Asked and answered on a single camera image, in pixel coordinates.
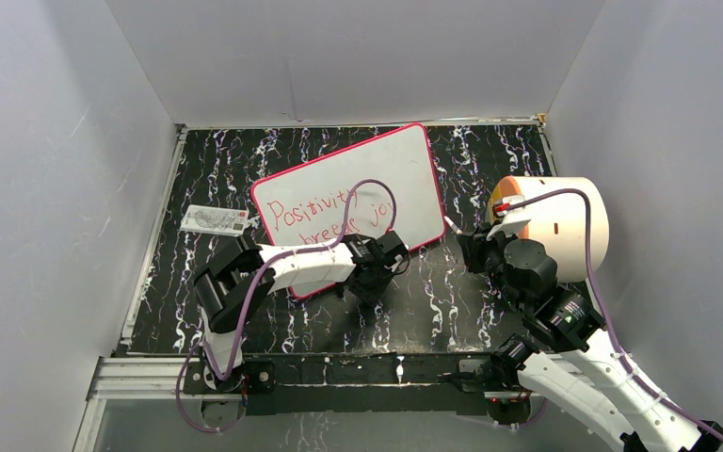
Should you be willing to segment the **pink framed whiteboard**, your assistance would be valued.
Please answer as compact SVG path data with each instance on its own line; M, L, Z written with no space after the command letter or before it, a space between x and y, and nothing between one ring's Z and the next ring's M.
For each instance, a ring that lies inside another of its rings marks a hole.
M299 299L360 270L351 240L395 232L417 250L445 232L427 131L410 124L253 184L277 292Z

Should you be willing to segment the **red whiteboard marker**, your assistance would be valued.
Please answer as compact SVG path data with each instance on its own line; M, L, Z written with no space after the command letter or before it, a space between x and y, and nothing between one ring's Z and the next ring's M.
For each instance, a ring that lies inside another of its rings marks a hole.
M450 219L448 216L443 217L445 223L450 227L450 229L456 234L461 235L463 234L462 230L457 226L457 224Z

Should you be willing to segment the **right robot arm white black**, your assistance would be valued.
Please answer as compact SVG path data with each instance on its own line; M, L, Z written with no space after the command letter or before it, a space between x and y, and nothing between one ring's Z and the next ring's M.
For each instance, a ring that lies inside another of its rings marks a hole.
M488 370L506 390L537 392L614 451L716 451L723 427L691 420L638 366L614 350L593 304L557 281L557 263L537 241L484 225L458 236L465 266L500 285L528 337L511 335Z

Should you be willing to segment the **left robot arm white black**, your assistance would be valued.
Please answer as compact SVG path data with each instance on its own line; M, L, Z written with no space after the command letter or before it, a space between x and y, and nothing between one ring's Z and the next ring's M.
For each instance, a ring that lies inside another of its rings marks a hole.
M204 322L201 346L207 379L221 392L242 383L242 329L268 295L317 284L376 302L408 261L408 247L394 231L378 238L350 234L287 247L256 244L245 235L232 237L193 280Z

